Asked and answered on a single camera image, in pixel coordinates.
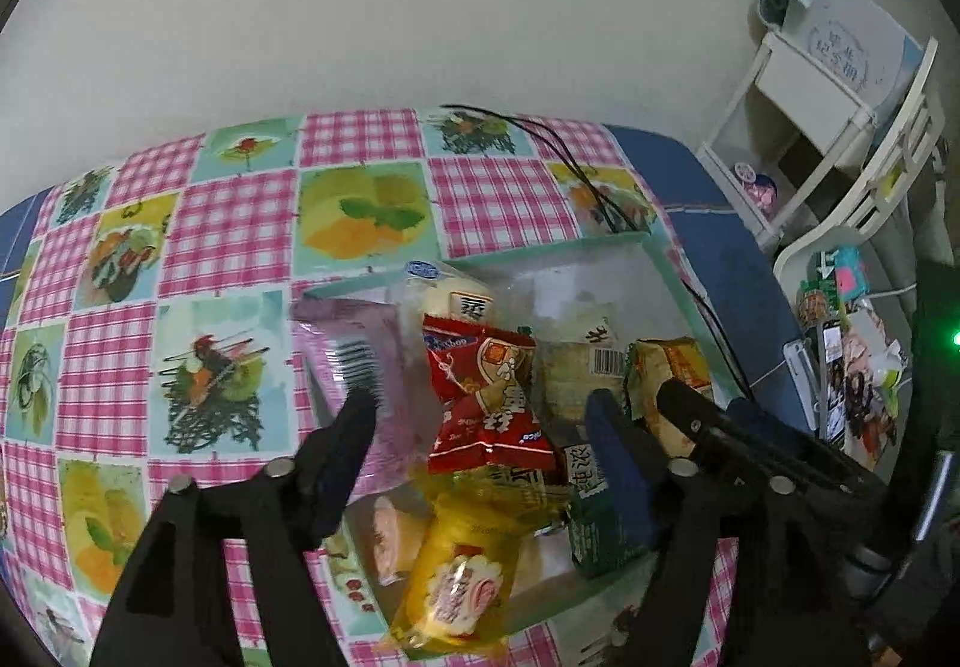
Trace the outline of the green white snack packet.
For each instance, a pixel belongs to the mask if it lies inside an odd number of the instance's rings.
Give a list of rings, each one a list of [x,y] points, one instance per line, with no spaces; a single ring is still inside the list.
[[[647,548],[628,535],[589,442],[563,449],[571,498],[568,536],[573,563],[586,578],[619,571]]]

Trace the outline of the beige swiss roll packet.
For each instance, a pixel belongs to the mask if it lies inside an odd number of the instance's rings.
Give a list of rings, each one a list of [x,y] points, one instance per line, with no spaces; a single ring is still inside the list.
[[[625,399],[633,420],[646,424],[669,457],[688,457],[695,443],[662,412],[661,389],[672,396],[679,384],[686,391],[713,397],[713,381],[698,342],[692,337],[672,340],[636,340],[628,353]]]

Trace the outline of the cream orange snack packet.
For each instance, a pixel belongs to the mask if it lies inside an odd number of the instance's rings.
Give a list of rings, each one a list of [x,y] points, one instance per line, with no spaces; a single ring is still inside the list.
[[[553,420],[583,423],[594,391],[608,391],[617,405],[623,402],[625,346],[601,314],[584,314],[540,337],[537,361],[540,399]]]

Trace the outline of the red candy packet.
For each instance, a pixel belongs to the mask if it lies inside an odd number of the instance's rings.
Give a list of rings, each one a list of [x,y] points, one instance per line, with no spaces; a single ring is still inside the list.
[[[535,340],[430,316],[421,334],[430,384],[443,405],[428,470],[457,474],[487,465],[555,470],[555,449],[532,407]]]

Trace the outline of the yellow cake packet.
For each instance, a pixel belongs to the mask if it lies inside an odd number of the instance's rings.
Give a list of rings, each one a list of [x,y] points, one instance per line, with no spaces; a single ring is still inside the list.
[[[488,470],[413,477],[431,514],[389,628],[402,651],[506,657],[506,618],[524,542],[560,522],[566,485]]]

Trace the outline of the purple snack packet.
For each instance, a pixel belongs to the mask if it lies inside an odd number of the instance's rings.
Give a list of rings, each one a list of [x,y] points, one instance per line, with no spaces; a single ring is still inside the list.
[[[350,498],[381,495],[409,480],[427,458],[439,405],[407,366],[397,307],[356,298],[304,295],[291,304],[296,348],[337,415],[350,392],[376,397],[376,430]]]

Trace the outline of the white phone stand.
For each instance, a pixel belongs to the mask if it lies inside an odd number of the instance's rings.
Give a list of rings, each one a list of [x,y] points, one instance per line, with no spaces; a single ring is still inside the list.
[[[782,357],[791,374],[807,426],[816,435],[820,426],[820,382],[811,350],[804,339],[791,340],[782,346]]]

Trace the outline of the smartphone on stand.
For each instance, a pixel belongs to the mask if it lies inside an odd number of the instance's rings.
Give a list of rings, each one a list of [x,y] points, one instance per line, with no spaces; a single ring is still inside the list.
[[[839,319],[820,324],[820,403],[818,437],[828,444],[843,441],[846,430],[846,368],[844,368],[843,327]]]

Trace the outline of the teal white cardboard tray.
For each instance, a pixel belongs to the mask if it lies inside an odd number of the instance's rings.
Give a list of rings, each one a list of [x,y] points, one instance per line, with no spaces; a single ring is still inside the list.
[[[569,545],[569,502],[604,485],[584,446],[587,394],[617,389],[626,350],[674,337],[731,391],[697,300],[647,233],[491,252],[325,286],[291,307],[314,405],[332,417],[355,385],[379,399],[345,521],[325,543],[343,630],[387,636],[404,613],[436,498],[477,508],[480,557],[455,644],[584,620],[633,578],[622,558],[589,576]]]

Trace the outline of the teal pink toy box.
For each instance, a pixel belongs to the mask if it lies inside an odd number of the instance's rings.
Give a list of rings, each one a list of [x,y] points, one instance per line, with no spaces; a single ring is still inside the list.
[[[867,295],[869,280],[857,246],[841,246],[830,252],[836,294],[844,304],[854,303]]]

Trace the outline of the blue bedsheet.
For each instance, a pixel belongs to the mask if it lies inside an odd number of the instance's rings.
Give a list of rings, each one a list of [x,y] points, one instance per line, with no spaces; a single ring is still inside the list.
[[[610,134],[667,213],[761,407],[807,430],[782,356],[784,345],[799,339],[799,325],[754,236],[685,145],[619,125]]]

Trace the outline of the white chair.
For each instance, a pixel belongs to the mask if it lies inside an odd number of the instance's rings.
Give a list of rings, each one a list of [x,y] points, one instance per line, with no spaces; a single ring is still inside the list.
[[[809,280],[812,259],[820,252],[867,243],[908,196],[946,127],[931,72],[939,43],[931,38],[910,90],[884,140],[857,174],[851,189],[823,222],[799,236],[776,256],[773,274],[789,303]]]

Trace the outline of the checkered picture tablecloth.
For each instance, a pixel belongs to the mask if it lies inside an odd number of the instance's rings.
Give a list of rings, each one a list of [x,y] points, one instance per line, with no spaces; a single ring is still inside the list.
[[[605,125],[475,107],[233,125],[91,169],[2,222],[2,578],[50,655],[86,664],[163,485],[252,474],[324,420],[291,304],[410,261],[622,233],[700,280]],[[727,399],[731,391],[715,394]],[[355,665],[324,547],[308,560]]]

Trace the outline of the white shelf unit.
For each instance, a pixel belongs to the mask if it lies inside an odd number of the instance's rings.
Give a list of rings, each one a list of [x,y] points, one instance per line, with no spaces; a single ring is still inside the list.
[[[873,0],[757,0],[755,13],[763,38],[697,157],[771,249],[823,179],[866,164],[939,43]]]

